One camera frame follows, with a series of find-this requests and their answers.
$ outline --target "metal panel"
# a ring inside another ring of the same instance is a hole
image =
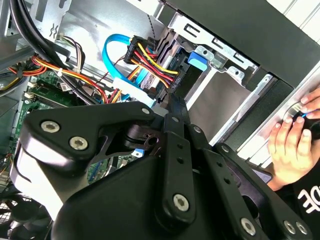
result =
[[[320,59],[320,46],[265,0],[167,3],[292,87]]]
[[[226,73],[214,74],[189,110],[190,120],[210,141],[249,95],[250,91]]]
[[[269,158],[265,151],[270,132],[276,123],[283,120],[287,110],[308,92],[314,90],[320,84],[320,62],[305,77],[301,84],[283,101],[283,103],[258,127],[258,129],[238,149],[238,155],[243,159],[252,158],[254,155]]]
[[[158,39],[164,26],[153,17],[151,21]],[[62,20],[60,32],[78,41],[86,54],[85,62],[103,72],[107,69],[102,62],[101,53],[111,34],[153,37],[147,14],[126,0],[94,0],[94,3],[88,0],[73,0]],[[69,47],[67,49],[71,51],[72,59],[75,59],[75,50]],[[107,50],[111,60],[116,62],[126,53],[127,46],[111,42]],[[124,74],[134,68],[123,61],[120,61],[117,67]]]

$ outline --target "blue tab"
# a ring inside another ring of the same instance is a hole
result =
[[[207,59],[203,58],[202,56],[195,53],[194,51],[191,52],[189,56],[188,64],[195,66],[197,69],[200,69],[203,72],[208,68]]]

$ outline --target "black plastic bracket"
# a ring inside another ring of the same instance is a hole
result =
[[[257,207],[259,222],[270,239],[312,239],[311,231],[302,219],[230,147],[217,143],[214,150],[224,158],[226,165],[240,178],[239,192],[242,196],[248,196]],[[303,234],[299,230],[294,231],[293,234],[286,228],[285,223],[290,223],[291,226],[300,223],[308,234]]]
[[[185,139],[184,122],[172,114],[164,117],[163,148],[155,208],[158,221],[170,232],[179,232],[196,218],[195,192],[190,143]]]

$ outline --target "hand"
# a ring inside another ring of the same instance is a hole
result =
[[[320,141],[312,146],[311,131],[303,129],[305,120],[298,117],[293,127],[292,118],[276,124],[269,137],[268,149],[274,175],[268,184],[274,191],[295,183],[305,176],[320,157]]]
[[[320,88],[304,96],[301,103],[305,104],[301,112],[308,113],[308,119],[320,119]]]

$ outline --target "black front panel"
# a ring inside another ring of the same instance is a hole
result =
[[[320,60],[320,46],[266,0],[167,0],[292,87]]]

